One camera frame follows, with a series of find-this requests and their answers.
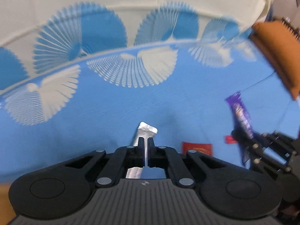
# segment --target red label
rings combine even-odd
[[[225,135],[226,144],[236,144],[236,140],[231,135]]]
[[[196,144],[196,143],[182,143],[182,153],[186,154],[188,150],[196,150],[206,155],[212,156],[212,144]]]

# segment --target silver wrapper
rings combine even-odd
[[[137,128],[136,137],[133,143],[133,146],[137,146],[139,137],[143,137],[145,140],[145,163],[147,164],[148,158],[148,146],[147,146],[147,139],[153,137],[157,134],[157,129],[141,122]],[[141,177],[143,168],[140,167],[133,167],[129,168],[126,174],[127,179],[139,179]]]

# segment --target purple candy bar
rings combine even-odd
[[[238,91],[225,99],[231,108],[234,117],[234,127],[245,131],[249,138],[253,138],[253,130],[250,115],[248,114],[244,103],[241,100],[241,92]]]

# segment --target grooved surface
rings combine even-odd
[[[121,179],[98,189],[78,212],[61,219],[37,221],[18,216],[10,225],[279,225],[271,217],[254,221],[225,218],[208,209],[192,189],[169,179]]]

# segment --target blue fabric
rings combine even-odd
[[[182,142],[211,143],[215,157],[241,165],[238,146],[224,143],[233,129],[224,99],[236,91],[255,131],[297,136],[299,107],[247,39],[251,28],[207,21],[169,2],[149,12],[127,48],[114,11],[76,3],[37,33],[32,62],[0,48],[0,182],[95,149],[113,152],[132,143],[140,122],[158,129],[156,145],[180,152]]]
[[[109,83],[88,67],[88,60],[82,60],[77,63],[81,72],[73,98],[51,119],[36,125],[16,122],[5,109],[11,94],[4,96],[0,109],[0,181],[11,181],[95,149],[113,152],[131,144],[141,121],[158,129],[154,138],[157,145],[180,152],[182,141],[212,143],[215,157],[241,165],[237,145],[224,143],[224,136],[233,129],[224,99],[238,90],[254,130],[279,129],[297,135],[299,107],[258,51],[257,60],[249,62],[233,50],[230,65],[213,68],[195,60],[185,47],[171,44],[170,48],[179,48],[172,75],[158,85],[143,88]],[[137,51],[141,49],[119,54],[137,55]],[[40,86],[45,77],[32,83]],[[152,172],[143,177],[161,175]]]

